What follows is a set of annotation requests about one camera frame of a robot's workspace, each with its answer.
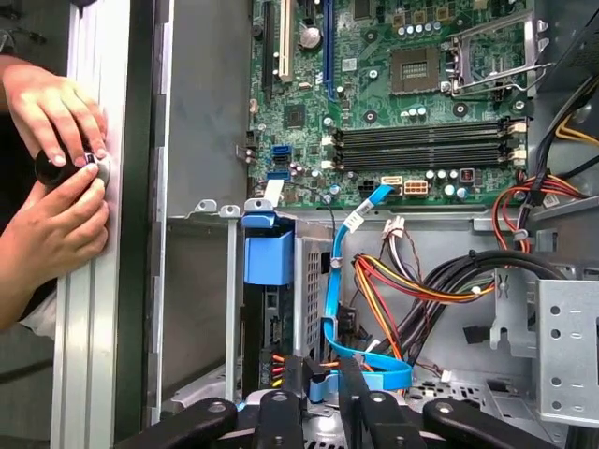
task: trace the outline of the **screw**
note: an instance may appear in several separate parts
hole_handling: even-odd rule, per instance
[[[272,397],[272,400],[276,400],[277,402],[284,402],[287,400],[287,396],[285,393],[277,393]]]
[[[436,409],[441,413],[451,413],[453,412],[453,408],[447,404],[446,402],[439,402],[436,406]]]
[[[385,400],[385,395],[383,393],[371,393],[371,399],[374,402],[383,402]]]
[[[222,402],[213,402],[212,405],[208,408],[210,413],[222,413],[226,410],[225,404]]]

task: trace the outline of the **cable tie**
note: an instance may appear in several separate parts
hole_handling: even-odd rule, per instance
[[[526,229],[516,229],[515,231],[512,231],[512,233],[514,234],[514,241],[524,241],[529,237],[529,233]]]

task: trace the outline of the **finger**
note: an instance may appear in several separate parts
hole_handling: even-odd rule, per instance
[[[58,143],[56,133],[43,109],[33,102],[15,102],[12,105],[14,112],[24,121],[44,153],[57,167],[66,164],[65,154]]]
[[[95,122],[97,123],[97,127],[100,130],[100,134],[102,138],[106,140],[106,133],[108,130],[108,126],[106,123],[106,117],[100,110],[100,107],[91,96],[89,96],[77,83],[72,83],[71,86],[75,91],[75,95],[79,97],[79,99],[85,104],[85,106],[89,109],[92,115],[95,118]]]
[[[109,205],[106,201],[102,201],[99,209],[94,215],[81,226],[74,229],[65,237],[66,244],[71,248],[80,248],[88,243],[92,243],[106,226],[106,221],[109,219]]]
[[[52,190],[44,199],[44,206],[51,216],[67,210],[88,188],[97,175],[97,165],[89,164]]]
[[[46,196],[48,192],[48,187],[41,182],[36,181],[34,187],[31,189],[31,192],[29,192],[29,196],[22,205],[22,209],[27,210],[34,207],[34,205],[41,201],[41,199]]]
[[[106,227],[103,227],[93,241],[81,246],[77,250],[77,256],[84,261],[88,261],[102,253],[108,241],[109,231],[106,229]]]
[[[66,146],[73,164],[77,167],[85,165],[85,154],[79,128],[73,114],[66,108],[59,94],[48,94],[39,101],[39,105],[54,123],[56,131]]]
[[[104,202],[104,182],[94,180],[90,188],[70,208],[56,216],[56,223],[66,233],[77,229],[96,214]]]
[[[105,157],[104,138],[92,112],[70,89],[62,93],[62,98],[63,103],[77,120],[81,132],[87,137],[92,152],[100,158]]]

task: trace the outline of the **blue pcie slot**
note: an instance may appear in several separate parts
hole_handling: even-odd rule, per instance
[[[278,181],[278,180],[290,181],[291,173],[289,173],[289,171],[287,171],[287,170],[270,171],[269,173],[266,174],[266,180],[267,181]]]
[[[323,78],[329,101],[335,101],[335,0],[325,0]]]

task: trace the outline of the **black knob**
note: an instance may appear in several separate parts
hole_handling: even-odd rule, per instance
[[[79,170],[71,161],[68,153],[65,152],[66,164],[62,167],[55,166],[43,151],[39,152],[36,157],[35,168],[36,177],[44,185],[48,187],[57,187]],[[91,164],[95,161],[94,155],[90,152],[85,153],[85,162]]]

